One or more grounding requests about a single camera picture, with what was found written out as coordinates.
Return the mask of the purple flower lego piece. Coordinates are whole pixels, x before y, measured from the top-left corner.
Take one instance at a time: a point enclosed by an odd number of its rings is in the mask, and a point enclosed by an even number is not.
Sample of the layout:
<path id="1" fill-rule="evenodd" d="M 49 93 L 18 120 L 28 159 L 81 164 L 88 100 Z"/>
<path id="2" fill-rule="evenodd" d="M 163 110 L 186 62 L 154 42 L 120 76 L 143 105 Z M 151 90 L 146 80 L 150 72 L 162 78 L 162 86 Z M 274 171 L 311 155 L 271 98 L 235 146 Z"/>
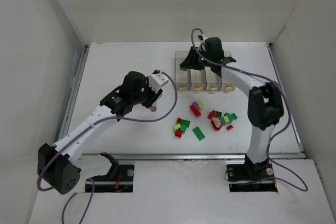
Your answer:
<path id="1" fill-rule="evenodd" d="M 151 112 L 155 112 L 157 110 L 157 106 L 151 106 L 151 107 L 149 107 L 149 110 Z"/>

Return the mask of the green lego plate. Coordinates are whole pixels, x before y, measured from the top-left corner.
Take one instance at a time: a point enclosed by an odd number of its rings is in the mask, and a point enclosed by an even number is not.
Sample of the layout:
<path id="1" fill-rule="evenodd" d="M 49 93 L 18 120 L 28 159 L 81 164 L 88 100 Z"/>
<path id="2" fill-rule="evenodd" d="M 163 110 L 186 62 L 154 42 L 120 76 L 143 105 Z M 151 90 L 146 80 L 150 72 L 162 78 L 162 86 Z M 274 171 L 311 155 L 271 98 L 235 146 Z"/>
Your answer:
<path id="1" fill-rule="evenodd" d="M 181 121 L 181 125 L 184 125 L 185 127 L 189 127 L 190 126 L 190 121 L 188 121 L 188 120 L 182 120 Z"/>

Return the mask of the small green lego brick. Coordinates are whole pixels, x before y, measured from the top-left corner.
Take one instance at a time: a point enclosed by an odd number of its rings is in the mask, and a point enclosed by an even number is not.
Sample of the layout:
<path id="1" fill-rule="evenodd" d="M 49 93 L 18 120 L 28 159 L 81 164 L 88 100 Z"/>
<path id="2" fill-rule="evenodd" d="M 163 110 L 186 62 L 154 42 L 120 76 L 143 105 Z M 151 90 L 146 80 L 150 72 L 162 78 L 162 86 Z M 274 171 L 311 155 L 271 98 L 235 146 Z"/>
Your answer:
<path id="1" fill-rule="evenodd" d="M 182 131 L 183 133 L 184 133 L 186 130 L 187 130 L 187 126 L 182 125 L 182 126 L 180 127 L 180 131 Z"/>

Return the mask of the long green lego brick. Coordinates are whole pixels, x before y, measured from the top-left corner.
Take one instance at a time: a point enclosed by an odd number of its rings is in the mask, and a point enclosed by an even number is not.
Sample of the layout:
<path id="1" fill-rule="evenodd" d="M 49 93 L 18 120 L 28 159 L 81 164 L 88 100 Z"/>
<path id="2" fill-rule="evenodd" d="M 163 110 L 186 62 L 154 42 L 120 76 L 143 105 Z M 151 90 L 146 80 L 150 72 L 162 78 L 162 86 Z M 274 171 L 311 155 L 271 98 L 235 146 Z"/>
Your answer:
<path id="1" fill-rule="evenodd" d="M 193 128 L 192 131 L 199 141 L 201 141 L 205 138 L 204 133 L 202 132 L 202 130 L 198 126 Z"/>

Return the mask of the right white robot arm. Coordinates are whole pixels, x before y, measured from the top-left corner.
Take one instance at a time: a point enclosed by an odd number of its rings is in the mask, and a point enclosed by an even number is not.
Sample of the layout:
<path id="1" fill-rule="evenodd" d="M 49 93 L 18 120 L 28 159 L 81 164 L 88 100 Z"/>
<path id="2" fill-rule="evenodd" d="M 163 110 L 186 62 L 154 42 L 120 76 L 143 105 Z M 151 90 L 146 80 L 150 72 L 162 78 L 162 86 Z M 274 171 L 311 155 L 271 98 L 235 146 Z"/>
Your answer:
<path id="1" fill-rule="evenodd" d="M 209 67 L 213 73 L 231 82 L 247 96 L 247 116 L 252 124 L 252 134 L 244 167 L 250 173 L 256 173 L 269 163 L 268 142 L 275 125 L 284 114 L 281 92 L 272 80 L 239 69 L 234 58 L 225 56 L 218 37 L 199 35 L 198 39 L 200 44 L 192 44 L 180 68 L 203 70 Z"/>

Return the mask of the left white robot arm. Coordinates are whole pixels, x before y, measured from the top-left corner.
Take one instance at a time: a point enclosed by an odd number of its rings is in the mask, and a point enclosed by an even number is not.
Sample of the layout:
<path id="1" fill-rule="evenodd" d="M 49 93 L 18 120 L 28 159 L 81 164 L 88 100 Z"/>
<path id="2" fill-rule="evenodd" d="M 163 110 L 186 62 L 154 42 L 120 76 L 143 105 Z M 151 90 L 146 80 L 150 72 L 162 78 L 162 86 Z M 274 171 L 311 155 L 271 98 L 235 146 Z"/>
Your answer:
<path id="1" fill-rule="evenodd" d="M 150 108 L 162 94 L 169 81 L 167 75 L 156 70 L 146 77 L 130 71 L 122 85 L 101 99 L 93 112 L 71 133 L 53 145 L 43 144 L 38 150 L 37 188 L 44 191 L 44 180 L 52 189 L 64 195 L 78 183 L 82 169 L 77 165 L 84 150 L 105 130 L 125 118 L 134 106 Z"/>

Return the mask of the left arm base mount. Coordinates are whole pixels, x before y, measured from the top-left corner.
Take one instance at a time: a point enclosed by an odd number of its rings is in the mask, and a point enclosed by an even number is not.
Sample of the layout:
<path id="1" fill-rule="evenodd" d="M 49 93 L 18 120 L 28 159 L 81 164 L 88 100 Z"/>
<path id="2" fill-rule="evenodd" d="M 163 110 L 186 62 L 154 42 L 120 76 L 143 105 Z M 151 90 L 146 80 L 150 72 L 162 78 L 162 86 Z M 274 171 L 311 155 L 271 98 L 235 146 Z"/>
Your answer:
<path id="1" fill-rule="evenodd" d="M 133 192 L 135 166 L 119 162 L 109 153 L 100 153 L 91 164 L 85 166 L 83 178 L 85 191 L 95 193 Z"/>

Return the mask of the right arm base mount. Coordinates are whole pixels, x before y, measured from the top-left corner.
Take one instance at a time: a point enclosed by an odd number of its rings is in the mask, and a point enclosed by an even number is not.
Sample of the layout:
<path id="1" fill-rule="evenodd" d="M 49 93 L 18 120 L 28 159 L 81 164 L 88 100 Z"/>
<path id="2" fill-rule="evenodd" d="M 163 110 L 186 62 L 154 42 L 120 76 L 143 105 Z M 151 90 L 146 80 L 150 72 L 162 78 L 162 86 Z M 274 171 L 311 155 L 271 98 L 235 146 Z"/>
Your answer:
<path id="1" fill-rule="evenodd" d="M 274 170 L 268 158 L 256 164 L 247 156 L 244 160 L 227 161 L 225 179 L 231 193 L 278 192 Z"/>

